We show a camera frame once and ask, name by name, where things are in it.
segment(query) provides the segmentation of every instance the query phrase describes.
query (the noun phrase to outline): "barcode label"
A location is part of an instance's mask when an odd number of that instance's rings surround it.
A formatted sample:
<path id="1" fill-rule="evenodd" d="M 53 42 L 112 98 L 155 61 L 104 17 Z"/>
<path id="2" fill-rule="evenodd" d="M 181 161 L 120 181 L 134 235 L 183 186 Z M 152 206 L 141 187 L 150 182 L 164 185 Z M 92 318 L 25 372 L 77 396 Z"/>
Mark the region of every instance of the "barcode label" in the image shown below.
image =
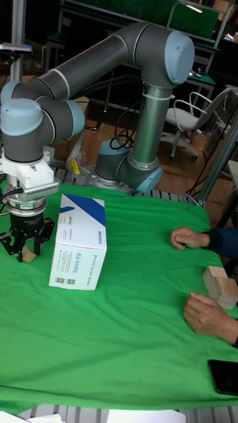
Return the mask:
<path id="1" fill-rule="evenodd" d="M 58 283 L 58 284 L 64 284 L 64 278 L 56 278 L 56 282 Z"/>
<path id="2" fill-rule="evenodd" d="M 75 279 L 67 279 L 66 283 L 68 285 L 74 285 L 75 284 Z"/>

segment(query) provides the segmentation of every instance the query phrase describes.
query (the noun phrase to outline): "light blue joint cap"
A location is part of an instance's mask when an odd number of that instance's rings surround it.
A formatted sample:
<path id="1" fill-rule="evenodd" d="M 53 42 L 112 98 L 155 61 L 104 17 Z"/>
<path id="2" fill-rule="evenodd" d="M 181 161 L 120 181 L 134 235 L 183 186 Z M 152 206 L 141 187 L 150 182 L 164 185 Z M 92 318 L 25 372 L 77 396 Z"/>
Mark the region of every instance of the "light blue joint cap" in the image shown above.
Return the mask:
<path id="1" fill-rule="evenodd" d="M 175 85 L 183 84 L 194 62 L 192 40 L 179 31 L 169 34 L 165 44 L 165 68 Z"/>
<path id="2" fill-rule="evenodd" d="M 79 103 L 76 103 L 74 100 L 63 100 L 65 101 L 72 113 L 73 118 L 73 130 L 72 134 L 70 135 L 73 137 L 73 135 L 78 134 L 81 132 L 85 125 L 85 114 L 83 112 L 83 109 L 79 106 Z"/>
<path id="3" fill-rule="evenodd" d="M 147 192 L 151 191 L 152 188 L 159 182 L 160 178 L 162 177 L 163 171 L 161 167 L 158 167 L 156 171 L 151 173 L 137 188 L 136 191 L 141 192 L 142 194 L 146 194 Z"/>
<path id="4" fill-rule="evenodd" d="M 107 141 L 104 141 L 103 143 L 101 143 L 100 148 L 99 148 L 99 154 L 105 155 L 105 156 L 115 156 L 115 155 L 119 155 L 119 154 L 129 154 L 130 152 L 130 148 L 119 148 L 117 150 L 113 150 L 110 147 L 110 142 L 111 140 L 108 139 Z M 118 145 L 117 141 L 114 140 L 112 142 L 112 146 L 116 147 Z"/>
<path id="5" fill-rule="evenodd" d="M 6 103 L 9 101 L 13 96 L 13 91 L 18 84 L 22 84 L 19 81 L 11 81 L 4 85 L 1 91 L 1 104 Z"/>
<path id="6" fill-rule="evenodd" d="M 34 131 L 43 120 L 40 105 L 27 98 L 12 98 L 1 106 L 1 130 L 12 137 Z"/>

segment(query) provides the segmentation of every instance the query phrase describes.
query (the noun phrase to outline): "green tablecloth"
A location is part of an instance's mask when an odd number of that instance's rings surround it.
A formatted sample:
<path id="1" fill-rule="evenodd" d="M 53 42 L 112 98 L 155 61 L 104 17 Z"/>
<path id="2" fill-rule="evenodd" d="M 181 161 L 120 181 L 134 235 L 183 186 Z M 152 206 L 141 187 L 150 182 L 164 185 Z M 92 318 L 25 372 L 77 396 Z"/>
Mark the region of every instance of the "green tablecloth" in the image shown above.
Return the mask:
<path id="1" fill-rule="evenodd" d="M 61 192 L 105 201 L 108 252 L 96 291 L 68 291 L 48 287 L 55 232 L 30 264 L 1 248 L 0 409 L 238 404 L 215 392 L 207 365 L 237 360 L 237 351 L 194 334 L 182 316 L 189 290 L 206 293 L 202 273 L 220 266 L 219 256 L 178 252 L 168 242 L 180 225 L 208 229 L 207 213 L 111 190 L 65 185 Z M 45 216 L 55 221 L 60 197 L 48 197 Z M 0 225 L 7 231 L 9 216 Z"/>

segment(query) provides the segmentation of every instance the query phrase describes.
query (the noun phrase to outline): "blue stripe on box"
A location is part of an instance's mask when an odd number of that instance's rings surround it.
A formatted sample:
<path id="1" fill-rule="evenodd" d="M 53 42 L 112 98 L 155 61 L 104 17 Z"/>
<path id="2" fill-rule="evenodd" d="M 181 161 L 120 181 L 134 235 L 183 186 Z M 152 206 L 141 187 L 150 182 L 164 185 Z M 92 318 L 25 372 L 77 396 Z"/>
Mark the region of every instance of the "blue stripe on box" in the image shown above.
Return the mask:
<path id="1" fill-rule="evenodd" d="M 69 206 L 67 206 L 67 207 L 61 207 L 59 210 L 59 212 L 60 213 L 65 213 L 65 212 L 70 212 L 71 210 L 74 210 L 75 208 L 74 207 L 69 207 Z"/>
<path id="2" fill-rule="evenodd" d="M 106 226 L 104 207 L 92 198 L 72 196 L 64 194 L 72 202 L 77 204 L 84 212 L 88 213 L 93 219 L 97 220 L 101 225 Z"/>

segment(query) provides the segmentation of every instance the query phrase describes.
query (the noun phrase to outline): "person's arm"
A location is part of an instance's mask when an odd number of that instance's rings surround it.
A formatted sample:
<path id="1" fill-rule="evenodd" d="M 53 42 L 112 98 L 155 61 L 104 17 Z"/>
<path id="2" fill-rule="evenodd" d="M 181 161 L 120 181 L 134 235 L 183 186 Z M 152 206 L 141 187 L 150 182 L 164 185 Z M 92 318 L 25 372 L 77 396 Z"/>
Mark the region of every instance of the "person's arm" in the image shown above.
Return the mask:
<path id="1" fill-rule="evenodd" d="M 184 307 L 184 318 L 198 334 L 217 336 L 237 348 L 238 321 L 230 317 L 212 298 L 190 292 Z"/>
<path id="2" fill-rule="evenodd" d="M 228 229 L 216 227 L 204 234 L 210 237 L 210 243 L 202 248 L 221 256 L 238 258 L 238 226 Z"/>
<path id="3" fill-rule="evenodd" d="M 171 231 L 169 240 L 178 251 L 182 251 L 184 247 L 191 249 L 202 247 L 222 256 L 238 258 L 238 226 L 229 229 L 216 227 L 203 233 L 182 226 Z"/>

